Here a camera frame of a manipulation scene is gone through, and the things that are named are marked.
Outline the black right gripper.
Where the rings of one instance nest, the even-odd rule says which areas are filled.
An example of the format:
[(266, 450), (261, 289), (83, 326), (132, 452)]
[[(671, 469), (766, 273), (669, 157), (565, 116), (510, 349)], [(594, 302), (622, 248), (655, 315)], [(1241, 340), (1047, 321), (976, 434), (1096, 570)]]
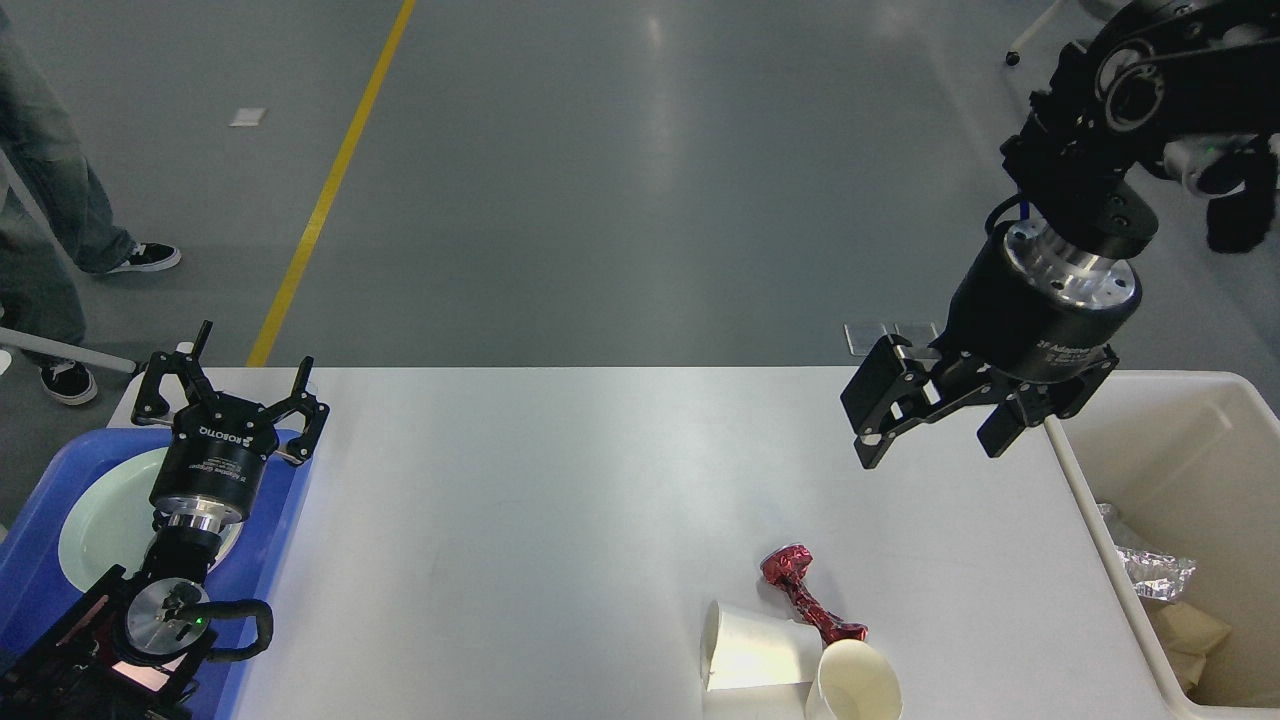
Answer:
[(989, 457), (1050, 416), (1075, 416), (1117, 365), (1107, 343), (1140, 300), (1130, 263), (1073, 250), (1043, 220), (1000, 224), (952, 296), (934, 348), (882, 336), (841, 393), (861, 466), (877, 468), (900, 436), (966, 406), (995, 404), (977, 432)]

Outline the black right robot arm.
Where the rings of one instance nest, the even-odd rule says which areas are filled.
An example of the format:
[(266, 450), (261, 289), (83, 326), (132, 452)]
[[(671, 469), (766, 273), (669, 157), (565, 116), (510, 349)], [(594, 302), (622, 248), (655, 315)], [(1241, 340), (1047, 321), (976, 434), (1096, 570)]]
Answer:
[(1208, 246), (1249, 252), (1277, 233), (1277, 127), (1275, 1), (1134, 1), (1066, 45), (1000, 149), (1016, 190), (941, 334), (881, 336), (842, 392), (860, 464), (961, 407), (992, 407), (991, 457), (1078, 414), (1117, 365), (1110, 340), (1143, 292), (1132, 259), (1158, 229), (1126, 173), (1206, 199)]

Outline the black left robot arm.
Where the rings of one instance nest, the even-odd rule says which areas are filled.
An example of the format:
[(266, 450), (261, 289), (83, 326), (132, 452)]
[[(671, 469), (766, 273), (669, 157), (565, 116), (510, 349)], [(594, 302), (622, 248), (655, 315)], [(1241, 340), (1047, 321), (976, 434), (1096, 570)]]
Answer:
[(211, 329), (155, 352), (134, 398), (133, 424), (170, 432), (140, 568), (111, 565), (3, 671), (5, 719), (189, 719), (204, 665), (273, 642), (270, 605), (219, 598), (209, 574), (224, 533), (251, 520), (269, 462), (305, 465), (330, 409), (308, 388), (310, 356), (274, 404), (215, 388), (200, 363)]

